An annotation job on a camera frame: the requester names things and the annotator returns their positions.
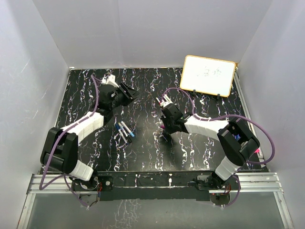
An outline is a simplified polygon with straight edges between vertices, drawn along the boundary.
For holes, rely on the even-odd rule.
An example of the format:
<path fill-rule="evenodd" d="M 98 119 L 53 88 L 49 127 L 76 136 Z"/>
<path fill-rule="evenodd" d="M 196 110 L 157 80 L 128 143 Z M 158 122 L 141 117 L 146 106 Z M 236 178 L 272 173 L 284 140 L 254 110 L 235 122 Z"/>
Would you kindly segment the white pen peach cap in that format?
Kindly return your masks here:
<path fill-rule="evenodd" d="M 170 102 L 170 103 L 172 102 L 171 99 L 166 94 L 163 96 L 163 98 L 167 102 Z"/>

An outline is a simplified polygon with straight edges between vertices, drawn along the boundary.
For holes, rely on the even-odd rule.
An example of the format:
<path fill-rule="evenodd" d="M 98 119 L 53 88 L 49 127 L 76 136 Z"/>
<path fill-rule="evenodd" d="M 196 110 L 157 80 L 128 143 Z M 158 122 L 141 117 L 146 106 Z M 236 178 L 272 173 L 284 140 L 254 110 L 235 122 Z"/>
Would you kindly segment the white pen light-blue cap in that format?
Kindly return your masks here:
<path fill-rule="evenodd" d="M 121 124 L 123 125 L 123 127 L 126 129 L 126 131 L 128 132 L 128 134 L 131 137 L 135 137 L 134 133 L 132 132 L 132 130 L 124 123 L 124 121 L 121 121 Z"/>

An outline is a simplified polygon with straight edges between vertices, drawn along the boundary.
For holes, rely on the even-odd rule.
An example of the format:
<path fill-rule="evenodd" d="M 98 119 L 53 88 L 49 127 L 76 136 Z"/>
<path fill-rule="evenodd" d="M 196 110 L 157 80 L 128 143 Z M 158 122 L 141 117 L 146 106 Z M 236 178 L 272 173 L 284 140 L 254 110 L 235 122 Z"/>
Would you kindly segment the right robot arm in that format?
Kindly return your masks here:
<path fill-rule="evenodd" d="M 229 178 L 260 147 L 259 140 L 241 118 L 235 117 L 230 121 L 201 121 L 190 113 L 182 113 L 173 103 L 166 103 L 161 111 L 161 120 L 167 134 L 184 132 L 203 135 L 219 141 L 224 150 L 225 157 L 208 178 L 197 177 L 190 183 L 198 190 L 224 189 L 229 185 Z"/>

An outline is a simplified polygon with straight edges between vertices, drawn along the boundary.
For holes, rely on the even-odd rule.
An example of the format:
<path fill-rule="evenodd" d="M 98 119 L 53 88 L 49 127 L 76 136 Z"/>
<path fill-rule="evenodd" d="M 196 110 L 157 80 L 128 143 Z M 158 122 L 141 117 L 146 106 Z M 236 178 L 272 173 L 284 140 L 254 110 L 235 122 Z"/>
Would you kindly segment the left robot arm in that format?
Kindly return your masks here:
<path fill-rule="evenodd" d="M 94 169 L 78 159 L 79 143 L 104 127 L 116 107 L 128 106 L 140 94 L 123 82 L 103 84 L 98 92 L 96 104 L 84 117 L 63 128 L 49 130 L 40 158 L 42 165 L 82 180 L 87 190 L 96 189 L 99 182 L 93 175 Z"/>

